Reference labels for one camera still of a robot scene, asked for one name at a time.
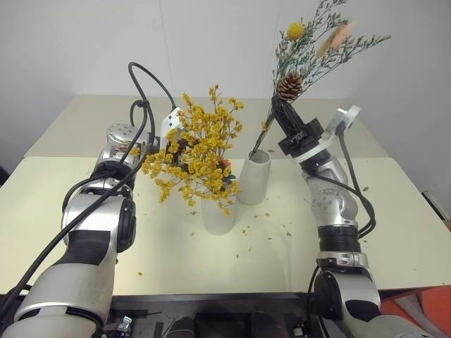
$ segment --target wire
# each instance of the wire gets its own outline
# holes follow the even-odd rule
[[[36,257],[35,261],[28,268],[27,272],[22,276],[19,283],[14,287],[13,291],[10,293],[9,297],[4,297],[1,306],[0,306],[0,320],[3,319],[7,310],[14,302],[14,299],[18,297],[20,292],[23,290],[27,282],[35,273],[36,269],[41,265],[44,259],[50,254],[50,252],[54,249],[54,247],[85,217],[90,215],[92,211],[96,210],[107,198],[112,196],[115,192],[117,192],[125,183],[128,182],[130,178],[134,174],[138,172],[141,168],[141,165],[144,163],[146,156],[143,156],[140,162],[130,171],[116,186],[111,188],[111,190],[107,191],[105,194],[101,195],[94,203],[88,206],[84,211],[77,215],[69,224],[67,224],[64,229],[62,229],[47,246],[42,250],[42,252]]]
[[[102,178],[110,177],[112,174],[114,174],[114,172],[108,171],[107,173],[104,173],[104,174],[101,174],[101,175],[96,175],[96,176],[87,178],[86,180],[80,181],[77,184],[75,184],[73,187],[71,187],[69,189],[69,191],[67,192],[66,196],[64,197],[64,200],[63,200],[63,207],[62,207],[63,213],[64,213],[64,210],[66,209],[66,206],[69,203],[70,197],[73,195],[75,190],[77,190],[78,188],[80,188],[81,186],[83,186],[83,185],[85,185],[87,183],[91,183],[93,181],[101,180]]]
[[[131,108],[130,108],[130,118],[132,119],[133,116],[133,110],[135,109],[136,105],[141,106],[142,107],[142,111],[144,113],[143,117],[142,117],[142,123],[140,125],[140,128],[138,129],[138,131],[136,132],[136,135],[133,137],[132,141],[129,143],[127,149],[125,150],[124,154],[122,155],[122,158],[119,160],[119,163],[123,163],[125,161],[125,159],[127,158],[128,154],[130,153],[130,150],[132,150],[133,146],[136,143],[136,140],[141,136],[142,131],[144,130],[144,128],[146,127],[146,123],[147,123],[147,111],[146,111],[146,107],[145,107],[145,103],[141,100],[136,100],[135,102],[133,102]]]
[[[313,288],[313,283],[315,281],[316,274],[318,273],[319,265],[315,267],[315,270],[311,274],[310,283],[309,283],[309,289],[307,290],[307,320],[309,321],[309,330],[311,334],[311,315],[310,315],[310,295],[311,295],[311,289]]]
[[[141,95],[141,98],[143,101],[147,101],[146,96],[144,95],[144,92],[140,86],[140,84],[138,83],[138,81],[136,80],[135,74],[133,73],[133,67],[137,67],[140,70],[142,70],[144,73],[148,74],[148,76],[150,76],[152,79],[154,79],[154,81],[156,83],[158,83],[158,85],[162,88],[162,90],[164,90],[164,92],[166,93],[166,95],[168,96],[169,100],[171,101],[172,104],[172,110],[174,110],[175,108],[177,108],[173,97],[171,96],[171,93],[166,89],[166,87],[164,86],[164,84],[161,83],[160,80],[158,80],[158,78],[153,75],[150,71],[148,71],[146,68],[144,68],[142,65],[140,65],[139,63],[136,62],[130,62],[128,64],[128,72],[130,73],[130,76],[132,78],[133,83],[136,86],[136,89],[138,89],[138,92]]]
[[[312,177],[319,178],[320,180],[336,184],[337,186],[342,187],[343,189],[346,189],[349,192],[352,192],[354,195],[356,195],[357,197],[360,198],[360,196],[358,195],[357,191],[355,191],[355,189],[347,186],[346,184],[343,184],[342,182],[339,182],[337,180],[333,180],[333,179],[331,179],[329,177],[324,177],[324,176],[315,175],[315,174],[313,174]],[[363,198],[362,204],[364,205],[364,208],[365,208],[366,212],[368,213],[368,216],[370,217],[369,224],[370,224],[370,228],[372,230],[374,228],[374,226],[375,226],[375,223],[376,223],[376,220],[374,220],[374,224],[373,224],[373,219],[375,218],[374,209],[373,209],[373,206],[371,205],[371,202],[365,196],[362,195],[362,198]],[[368,228],[366,228],[368,226],[369,225],[366,225],[365,227],[362,228],[362,230],[368,229]],[[359,238],[362,238],[365,235],[367,235],[367,234],[363,234],[363,235],[360,234]]]
[[[373,206],[368,201],[368,199],[365,198],[365,196],[362,194],[362,192],[360,190],[360,186],[357,181],[357,176],[355,174],[354,166],[352,164],[351,156],[346,147],[345,130],[346,130],[346,124],[344,122],[341,122],[337,126],[335,133],[338,136],[338,139],[340,140],[340,146],[341,146],[343,155],[345,156],[345,160],[346,160],[347,166],[350,171],[352,184],[354,185],[354,190],[350,190],[350,191],[353,192],[353,194],[355,194],[357,197],[359,197],[362,205],[364,206],[366,212],[368,213],[368,215],[370,217],[368,223],[362,229],[359,230],[359,238],[361,239],[361,238],[365,237],[367,234],[369,234],[371,231],[373,231],[374,228],[376,227],[376,214],[374,213]]]
[[[155,140],[155,120],[154,115],[152,113],[152,108],[150,106],[149,101],[147,101],[146,96],[144,95],[144,92],[142,91],[142,88],[138,81],[136,80],[135,74],[133,73],[132,68],[138,67],[139,69],[143,70],[146,74],[148,74],[152,79],[156,81],[160,85],[160,87],[165,91],[165,93],[168,95],[168,98],[170,99],[173,109],[176,108],[175,102],[169,93],[169,91],[164,87],[164,85],[158,80],[151,72],[149,72],[146,68],[139,65],[138,63],[129,63],[128,64],[128,71],[130,73],[130,76],[132,78],[133,83],[135,84],[138,92],[140,93],[142,100],[136,100],[133,102],[132,106],[130,107],[130,122],[132,125],[134,125],[133,122],[133,111],[136,106],[139,106],[143,108],[144,111],[144,117],[142,124],[129,144],[127,150],[125,151],[123,157],[120,160],[120,163],[122,163],[127,155],[129,154],[131,148],[135,144],[137,138],[142,133],[143,129],[145,128],[145,125],[147,123],[147,115],[149,115],[150,119],[150,125],[151,125],[151,132],[149,136],[149,142],[150,144],[154,143]],[[18,297],[20,292],[24,289],[31,288],[29,285],[27,285],[27,282],[30,280],[30,278],[33,276],[33,274],[36,272],[38,267],[41,265],[41,263],[44,261],[44,259],[50,254],[50,252],[55,248],[55,246],[84,218],[86,218],[88,215],[90,215],[94,210],[96,210],[105,200],[107,200],[110,196],[113,196],[123,185],[125,185],[132,177],[135,175],[138,170],[141,168],[142,164],[145,162],[146,156],[143,156],[138,164],[121,180],[118,182],[116,186],[108,190],[105,194],[101,195],[94,203],[89,205],[84,211],[82,211],[80,214],[78,214],[69,224],[67,224],[48,244],[47,246],[41,251],[41,253],[36,257],[35,261],[32,263],[32,265],[27,269],[25,274],[22,276],[22,278],[19,280],[17,285],[12,288],[5,297],[1,300],[0,303],[0,321],[4,318],[6,315],[8,309],[11,307],[11,304],[14,302],[14,300]],[[63,200],[63,211],[67,206],[67,203],[69,201],[69,198],[72,196],[72,194],[75,192],[76,189],[81,187],[82,185],[92,182],[94,180],[98,180],[99,178],[104,178],[107,175],[111,175],[112,173],[105,173],[102,175],[98,175],[96,177],[91,177],[89,179],[83,180],[82,182],[77,183],[72,188],[70,188],[69,192],[66,194],[64,200]]]
[[[320,315],[318,316],[318,321],[319,321],[319,325],[321,326],[321,329],[323,329],[324,336],[326,338],[330,338],[329,332],[328,332],[327,327],[326,327],[326,324],[324,324],[324,320],[323,320],[323,318]]]

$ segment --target small white vase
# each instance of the small white vase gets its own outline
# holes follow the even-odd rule
[[[233,203],[227,207],[230,210],[229,216],[219,208],[217,201],[212,201],[211,199],[201,200],[202,221],[206,231],[209,233],[221,235],[232,230],[237,215],[237,197],[231,196],[229,199]]]
[[[267,151],[257,150],[251,160],[246,158],[239,179],[242,191],[238,194],[238,200],[241,203],[253,206],[264,200],[270,168],[271,156]]]

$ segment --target white table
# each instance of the white table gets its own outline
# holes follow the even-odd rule
[[[354,163],[378,221],[362,241],[378,288],[451,284],[450,233],[399,165],[391,158]],[[65,193],[94,164],[94,158],[29,157],[0,189],[0,293],[59,231]],[[239,175],[242,160],[232,164]],[[118,257],[115,295],[307,291],[319,246],[298,166],[274,160],[267,200],[239,205],[233,230],[220,237],[204,230],[201,215],[190,214],[176,192],[160,204],[159,188],[148,177],[140,173],[135,186],[137,235]],[[358,221],[366,222],[362,208]],[[59,244],[39,271],[64,249]]]
[[[105,147],[106,129],[113,123],[130,123],[130,105],[134,96],[77,95],[68,104],[49,129],[30,148],[25,156],[79,156],[97,157]],[[157,135],[161,121],[169,114],[171,105],[166,97],[149,98],[154,112]],[[193,99],[196,104],[211,108],[209,99]],[[175,98],[183,108],[180,98]],[[243,132],[233,140],[234,147],[228,151],[229,158],[245,158],[261,132],[261,121],[266,119],[270,99],[243,99],[245,109],[236,113],[243,123]],[[318,118],[326,127],[337,108],[349,106],[342,99],[300,99],[294,107],[304,122]],[[142,118],[141,109],[135,111],[135,122]],[[281,128],[274,123],[261,148],[272,149],[273,158],[284,158],[278,142],[285,139]],[[386,151],[374,138],[360,118],[346,132],[347,145],[352,157],[388,157]],[[332,154],[342,156],[338,144],[329,148]]]

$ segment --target white ceramic vase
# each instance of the white ceramic vase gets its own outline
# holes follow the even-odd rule
[[[231,196],[229,199],[233,203],[227,207],[230,210],[229,216],[218,207],[217,201],[212,201],[211,199],[201,200],[202,221],[206,231],[209,233],[221,235],[227,234],[232,230],[237,215],[237,197]]]
[[[253,206],[264,200],[270,168],[271,156],[267,151],[257,150],[251,160],[246,158],[239,179],[242,191],[238,194],[238,200],[241,203]]]

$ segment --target yellow dried flower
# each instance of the yellow dried flower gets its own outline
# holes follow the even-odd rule
[[[162,149],[157,154],[147,156],[142,171],[160,186],[160,202],[168,198],[174,186],[181,184],[178,191],[189,206],[195,204],[193,197],[197,196],[217,201],[227,214],[230,212],[226,207],[230,205],[228,197],[237,194],[240,189],[236,181],[225,181],[231,175],[232,167],[224,159],[224,153],[232,147],[228,143],[229,139],[236,138],[242,130],[242,123],[235,120],[232,112],[243,109],[244,104],[232,97],[228,100],[233,105],[229,111],[223,106],[223,100],[218,98],[218,85],[209,89],[209,96],[214,103],[211,113],[196,106],[187,94],[183,94],[187,110],[178,115],[184,131],[179,133],[171,130],[166,135],[167,153]],[[174,162],[175,153],[179,163]],[[172,179],[162,180],[158,178],[160,173],[168,173]]]
[[[301,23],[290,23],[287,29],[287,38],[289,40],[298,40],[304,34],[304,25]]]

